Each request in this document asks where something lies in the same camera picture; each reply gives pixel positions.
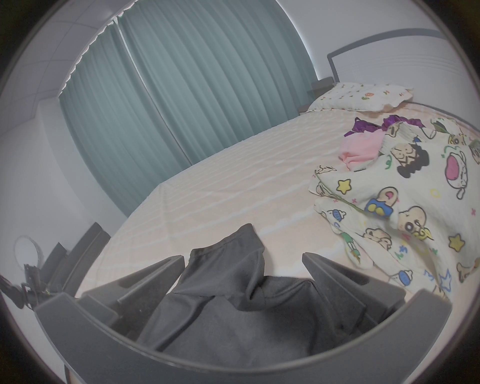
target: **wall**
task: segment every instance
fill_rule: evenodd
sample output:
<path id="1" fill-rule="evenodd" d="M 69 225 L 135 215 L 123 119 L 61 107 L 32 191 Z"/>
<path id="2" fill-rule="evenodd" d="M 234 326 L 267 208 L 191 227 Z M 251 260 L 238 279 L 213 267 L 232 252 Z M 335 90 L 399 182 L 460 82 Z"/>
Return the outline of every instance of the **wall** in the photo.
<path id="1" fill-rule="evenodd" d="M 57 242 L 71 250 L 94 223 L 52 154 L 39 118 L 0 137 L 0 271 L 19 284 L 24 274 L 17 266 L 13 245 L 20 235 L 35 240 L 45 257 Z M 44 336 L 34 313 L 19 310 L 5 297 L 25 337 L 64 379 L 63 363 Z"/>
<path id="2" fill-rule="evenodd" d="M 103 191 L 83 161 L 68 130 L 58 98 L 41 100 L 36 115 L 43 124 L 52 153 L 68 184 L 91 217 L 113 236 L 127 217 Z"/>
<path id="3" fill-rule="evenodd" d="M 437 26 L 411 0 L 277 0 L 297 29 L 319 79 L 332 76 L 327 54 L 377 33 Z"/>

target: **purple cloth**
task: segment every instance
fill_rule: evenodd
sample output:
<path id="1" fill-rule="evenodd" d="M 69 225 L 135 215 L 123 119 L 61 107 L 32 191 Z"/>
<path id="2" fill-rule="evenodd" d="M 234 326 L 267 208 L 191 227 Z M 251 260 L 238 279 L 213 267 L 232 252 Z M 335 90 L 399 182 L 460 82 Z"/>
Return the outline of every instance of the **purple cloth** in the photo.
<path id="1" fill-rule="evenodd" d="M 351 131 L 348 131 L 344 134 L 345 137 L 353 135 L 354 133 L 360 132 L 375 132 L 378 129 L 382 131 L 386 131 L 390 125 L 395 124 L 396 122 L 404 121 L 410 125 L 416 125 L 417 127 L 424 128 L 425 126 L 422 124 L 420 119 L 407 119 L 403 116 L 398 115 L 390 115 L 386 119 L 384 119 L 384 123 L 380 126 L 377 124 L 370 123 L 369 121 L 362 120 L 358 117 L 355 118 L 355 124 L 353 124 L 353 128 Z"/>

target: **cartoon print garment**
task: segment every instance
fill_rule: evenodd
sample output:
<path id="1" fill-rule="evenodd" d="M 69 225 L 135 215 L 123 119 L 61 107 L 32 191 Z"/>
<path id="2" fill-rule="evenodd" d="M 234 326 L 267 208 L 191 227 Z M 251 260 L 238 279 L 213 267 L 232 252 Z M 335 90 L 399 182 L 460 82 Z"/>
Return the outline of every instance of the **cartoon print garment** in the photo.
<path id="1" fill-rule="evenodd" d="M 395 123 L 365 169 L 322 164 L 309 186 L 355 266 L 375 264 L 393 284 L 450 300 L 480 265 L 480 145 L 454 136 Z"/>

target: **white headboard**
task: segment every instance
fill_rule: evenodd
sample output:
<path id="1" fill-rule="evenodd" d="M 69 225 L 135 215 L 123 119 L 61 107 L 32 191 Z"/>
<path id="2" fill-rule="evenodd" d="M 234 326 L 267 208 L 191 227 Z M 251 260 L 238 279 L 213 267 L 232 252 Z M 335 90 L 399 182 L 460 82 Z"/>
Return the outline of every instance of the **white headboard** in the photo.
<path id="1" fill-rule="evenodd" d="M 327 55 L 336 82 L 413 87 L 412 102 L 480 128 L 480 97 L 441 32 L 408 28 L 351 43 Z"/>

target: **ceiling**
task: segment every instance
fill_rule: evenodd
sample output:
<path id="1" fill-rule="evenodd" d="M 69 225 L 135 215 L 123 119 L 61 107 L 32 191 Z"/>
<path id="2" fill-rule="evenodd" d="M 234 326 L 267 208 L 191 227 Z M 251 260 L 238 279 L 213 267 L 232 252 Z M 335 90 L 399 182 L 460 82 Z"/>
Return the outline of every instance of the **ceiling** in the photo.
<path id="1" fill-rule="evenodd" d="M 71 68 L 98 31 L 132 0 L 69 0 L 37 32 L 0 95 L 0 135 L 35 116 L 57 96 Z"/>

